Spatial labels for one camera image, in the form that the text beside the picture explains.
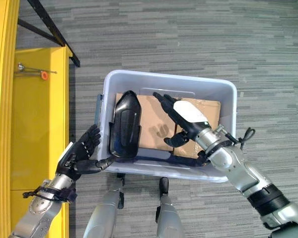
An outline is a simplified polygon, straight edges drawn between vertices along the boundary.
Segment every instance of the robot leg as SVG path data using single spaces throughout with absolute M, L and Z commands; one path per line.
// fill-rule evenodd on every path
M 124 177 L 122 176 L 111 185 L 102 202 L 93 211 L 83 238 L 111 238 L 113 236 L 117 209 L 122 209 L 124 204 L 123 183 Z

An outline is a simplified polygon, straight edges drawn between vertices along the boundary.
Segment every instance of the white plastic bin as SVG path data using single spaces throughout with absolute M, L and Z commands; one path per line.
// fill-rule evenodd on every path
M 154 91 L 172 97 L 196 98 L 221 102 L 220 123 L 233 136 L 236 127 L 236 87 L 229 81 L 197 78 L 180 75 L 145 73 L 127 70 L 110 72 L 104 81 L 100 115 L 95 113 L 95 122 L 100 126 L 101 142 L 97 158 L 106 159 L 108 152 L 109 122 L 113 121 L 116 93 L 133 90 L 137 95 L 152 95 Z M 137 156 L 167 159 L 169 152 L 139 148 Z M 181 179 L 225 182 L 227 178 L 212 165 L 190 167 L 161 161 L 137 160 L 134 163 L 114 162 L 106 169 L 109 172 L 141 174 Z

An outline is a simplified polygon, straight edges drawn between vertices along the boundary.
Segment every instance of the black strap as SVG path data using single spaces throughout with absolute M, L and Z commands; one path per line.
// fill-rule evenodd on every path
M 38 194 L 38 192 L 40 191 L 51 193 L 54 195 L 54 197 L 48 198 L 41 194 Z M 77 197 L 76 189 L 74 188 L 73 185 L 70 186 L 69 188 L 62 188 L 61 190 L 57 190 L 50 187 L 38 186 L 34 191 L 24 192 L 22 195 L 23 195 L 23 198 L 28 198 L 29 196 L 37 196 L 49 201 L 60 201 L 60 202 L 74 202 Z

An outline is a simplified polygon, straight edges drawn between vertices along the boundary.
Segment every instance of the robotic arm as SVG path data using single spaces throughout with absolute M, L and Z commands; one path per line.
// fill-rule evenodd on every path
M 9 238 L 44 237 L 60 211 L 62 202 L 75 200 L 75 181 L 82 174 L 98 173 L 114 162 L 113 157 L 101 161 L 89 159 L 99 144 L 99 138 L 99 129 L 92 125 L 78 142 L 71 142 L 62 153 L 55 177 L 52 180 L 45 179 L 36 190 L 23 194 L 25 198 L 34 198 Z
M 236 140 L 221 125 L 213 131 L 207 118 L 187 101 L 177 101 L 169 95 L 161 96 L 156 92 L 153 95 L 171 119 L 183 128 L 172 138 L 164 139 L 168 145 L 178 147 L 189 139 L 196 141 L 204 149 L 204 152 L 199 153 L 200 159 L 210 162 L 227 176 L 258 211 L 264 226 L 270 230 L 280 228 L 272 232 L 271 238 L 298 238 L 298 206 L 289 202 L 272 181 L 236 147 L 237 143 L 241 143 L 242 147 L 245 139 Z

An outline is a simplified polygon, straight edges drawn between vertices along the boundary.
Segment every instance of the cardboard box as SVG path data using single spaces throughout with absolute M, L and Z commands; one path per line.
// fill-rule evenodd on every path
M 182 100 L 192 103 L 197 109 L 199 109 L 209 120 L 212 129 L 217 128 L 220 119 L 221 103 L 218 101 L 207 101 L 192 98 L 182 98 Z M 182 128 L 177 125 L 176 133 L 179 133 Z M 183 146 L 174 148 L 173 154 L 177 156 L 183 156 L 188 158 L 198 158 L 198 153 L 203 150 L 198 143 L 190 140 Z
M 116 103 L 122 94 L 116 94 Z M 139 147 L 172 151 L 173 148 L 168 146 L 163 139 L 172 137 L 175 132 L 175 123 L 166 114 L 160 102 L 154 96 L 137 95 L 141 105 L 141 133 Z

